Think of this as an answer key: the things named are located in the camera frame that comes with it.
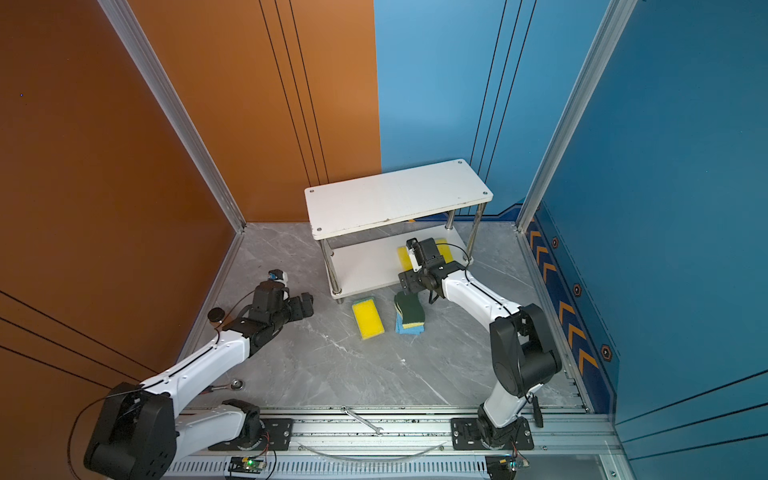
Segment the right aluminium corner post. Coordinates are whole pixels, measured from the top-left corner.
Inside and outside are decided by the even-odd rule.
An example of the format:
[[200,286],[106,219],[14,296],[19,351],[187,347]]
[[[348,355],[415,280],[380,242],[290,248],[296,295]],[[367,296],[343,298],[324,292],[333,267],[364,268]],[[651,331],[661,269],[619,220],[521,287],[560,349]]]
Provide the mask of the right aluminium corner post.
[[520,234],[533,220],[637,3],[609,2],[515,221]]

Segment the right circuit board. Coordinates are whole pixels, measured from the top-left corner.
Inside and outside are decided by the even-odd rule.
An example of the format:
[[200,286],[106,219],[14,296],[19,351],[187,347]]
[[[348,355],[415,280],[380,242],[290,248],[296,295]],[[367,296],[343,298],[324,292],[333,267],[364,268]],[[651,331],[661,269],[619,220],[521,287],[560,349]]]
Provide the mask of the right circuit board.
[[486,456],[486,472],[490,480],[515,480],[518,461],[509,456]]

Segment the black handled screwdriver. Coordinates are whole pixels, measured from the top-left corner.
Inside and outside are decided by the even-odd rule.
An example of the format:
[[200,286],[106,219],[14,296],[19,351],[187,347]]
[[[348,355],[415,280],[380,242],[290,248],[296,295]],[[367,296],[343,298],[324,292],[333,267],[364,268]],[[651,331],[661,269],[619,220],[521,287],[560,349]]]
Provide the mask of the black handled screwdriver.
[[536,394],[529,395],[529,403],[531,404],[533,409],[533,419],[536,427],[543,428],[544,427],[543,413],[542,413],[539,399]]

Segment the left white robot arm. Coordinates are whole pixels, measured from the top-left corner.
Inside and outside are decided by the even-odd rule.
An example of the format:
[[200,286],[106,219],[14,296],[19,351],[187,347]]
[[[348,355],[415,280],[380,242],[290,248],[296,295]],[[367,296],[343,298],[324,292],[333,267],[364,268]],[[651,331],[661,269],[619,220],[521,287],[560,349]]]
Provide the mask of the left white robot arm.
[[204,413],[183,411],[285,325],[313,313],[311,294],[291,295],[278,276],[261,282],[251,303],[205,346],[137,385],[117,385],[100,400],[84,467],[110,479],[160,479],[173,462],[216,444],[262,448],[267,432],[256,405],[231,399]]

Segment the left circuit board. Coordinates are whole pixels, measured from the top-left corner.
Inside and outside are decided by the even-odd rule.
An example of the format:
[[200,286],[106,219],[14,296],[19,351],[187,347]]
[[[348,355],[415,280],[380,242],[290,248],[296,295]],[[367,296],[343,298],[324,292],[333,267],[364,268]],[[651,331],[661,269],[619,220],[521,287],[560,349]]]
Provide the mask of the left circuit board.
[[257,457],[231,457],[229,466],[227,467],[227,474],[229,476],[235,474],[244,475],[260,475],[267,468],[268,462],[262,458]]

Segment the blue sponge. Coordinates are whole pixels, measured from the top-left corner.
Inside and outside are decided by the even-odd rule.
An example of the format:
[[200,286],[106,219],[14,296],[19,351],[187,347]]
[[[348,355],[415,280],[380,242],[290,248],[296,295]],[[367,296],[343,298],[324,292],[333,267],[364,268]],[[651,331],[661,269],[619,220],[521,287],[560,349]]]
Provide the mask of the blue sponge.
[[397,317],[395,330],[401,335],[420,335],[424,332],[424,323],[404,323],[401,317]]

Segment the circuit board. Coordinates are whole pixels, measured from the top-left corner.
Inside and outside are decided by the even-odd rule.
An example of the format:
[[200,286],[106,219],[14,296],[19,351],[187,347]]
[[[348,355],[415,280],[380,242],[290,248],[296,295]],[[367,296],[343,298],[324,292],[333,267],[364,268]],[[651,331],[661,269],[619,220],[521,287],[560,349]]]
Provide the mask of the circuit board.
[[515,480],[518,461],[509,456],[486,456],[486,472],[490,480]]
[[244,475],[260,475],[267,468],[268,462],[262,458],[257,457],[231,457],[229,466],[227,467],[227,474],[229,476],[235,474]]

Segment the aluminium front rail frame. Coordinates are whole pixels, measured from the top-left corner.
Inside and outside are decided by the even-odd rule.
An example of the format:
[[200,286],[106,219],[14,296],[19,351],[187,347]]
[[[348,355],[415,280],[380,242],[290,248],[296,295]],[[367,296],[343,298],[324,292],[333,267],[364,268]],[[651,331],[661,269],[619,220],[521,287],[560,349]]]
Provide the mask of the aluminium front rail frame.
[[[173,462],[160,479],[489,478],[486,456],[516,458],[517,479],[581,478],[589,465],[596,466],[600,478],[633,478],[606,416],[548,412],[543,428],[536,427],[530,410],[523,416],[533,434],[533,450],[459,451],[452,445],[450,420],[477,418],[465,409],[268,409],[261,419],[294,420],[288,451],[207,448]],[[262,474],[227,474],[231,457],[248,456],[268,462]]]

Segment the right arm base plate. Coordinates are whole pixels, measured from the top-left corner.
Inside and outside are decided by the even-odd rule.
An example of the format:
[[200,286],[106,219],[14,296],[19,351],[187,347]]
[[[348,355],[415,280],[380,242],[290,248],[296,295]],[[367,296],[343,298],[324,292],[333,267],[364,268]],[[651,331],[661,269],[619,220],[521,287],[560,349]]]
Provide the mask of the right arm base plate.
[[531,428],[524,417],[518,417],[502,428],[485,419],[453,418],[450,427],[453,448],[459,451],[530,451],[535,448]]

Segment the aluminium corner post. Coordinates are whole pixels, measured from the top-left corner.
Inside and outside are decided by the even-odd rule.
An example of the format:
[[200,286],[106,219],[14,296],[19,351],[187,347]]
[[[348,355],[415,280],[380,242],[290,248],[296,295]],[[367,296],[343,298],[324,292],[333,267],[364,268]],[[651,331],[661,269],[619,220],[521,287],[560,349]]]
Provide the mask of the aluminium corner post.
[[230,225],[243,233],[244,215],[130,4],[124,0],[99,0],[98,4]]
[[609,2],[515,221],[520,234],[533,220],[637,3]]

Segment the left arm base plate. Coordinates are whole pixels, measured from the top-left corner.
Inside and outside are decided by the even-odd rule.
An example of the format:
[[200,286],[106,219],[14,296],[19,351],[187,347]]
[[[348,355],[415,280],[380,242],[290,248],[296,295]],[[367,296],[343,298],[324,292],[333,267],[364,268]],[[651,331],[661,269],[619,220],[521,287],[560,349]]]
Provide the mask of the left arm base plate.
[[254,439],[238,437],[219,442],[208,448],[212,452],[224,451],[288,451],[292,439],[294,420],[292,418],[266,418],[260,420]]

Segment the white two-tier shelf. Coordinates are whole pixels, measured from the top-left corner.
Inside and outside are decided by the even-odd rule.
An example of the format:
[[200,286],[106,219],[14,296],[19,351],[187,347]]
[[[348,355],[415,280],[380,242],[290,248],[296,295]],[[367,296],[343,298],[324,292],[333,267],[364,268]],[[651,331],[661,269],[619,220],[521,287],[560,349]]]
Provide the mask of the white two-tier shelf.
[[[491,189],[464,159],[309,187],[304,190],[312,237],[320,244],[334,300],[395,285],[398,250],[415,238],[444,239],[455,260],[470,260]],[[437,214],[437,226],[332,248],[329,241]]]

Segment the green yellow wavy sponge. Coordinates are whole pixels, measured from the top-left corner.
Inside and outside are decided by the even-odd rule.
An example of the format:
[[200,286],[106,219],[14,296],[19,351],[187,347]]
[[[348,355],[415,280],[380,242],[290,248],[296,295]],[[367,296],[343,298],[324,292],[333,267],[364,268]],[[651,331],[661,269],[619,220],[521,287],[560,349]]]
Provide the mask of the green yellow wavy sponge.
[[394,297],[396,318],[404,323],[425,323],[425,312],[417,294],[398,292]]

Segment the left aluminium corner post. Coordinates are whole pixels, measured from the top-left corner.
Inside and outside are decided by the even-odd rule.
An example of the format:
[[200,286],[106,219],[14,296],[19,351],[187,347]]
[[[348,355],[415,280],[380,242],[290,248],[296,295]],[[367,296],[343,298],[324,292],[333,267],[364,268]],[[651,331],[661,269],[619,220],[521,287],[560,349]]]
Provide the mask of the left aluminium corner post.
[[230,225],[243,233],[244,215],[130,4],[124,0],[99,0],[98,4]]

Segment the brown jar black lid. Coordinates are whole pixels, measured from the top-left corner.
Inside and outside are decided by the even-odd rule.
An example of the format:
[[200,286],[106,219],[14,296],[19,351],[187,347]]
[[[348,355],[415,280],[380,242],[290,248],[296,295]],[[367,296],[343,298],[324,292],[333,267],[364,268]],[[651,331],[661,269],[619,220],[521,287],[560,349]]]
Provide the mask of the brown jar black lid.
[[220,325],[226,316],[226,312],[221,307],[214,307],[207,312],[206,318],[209,323]]

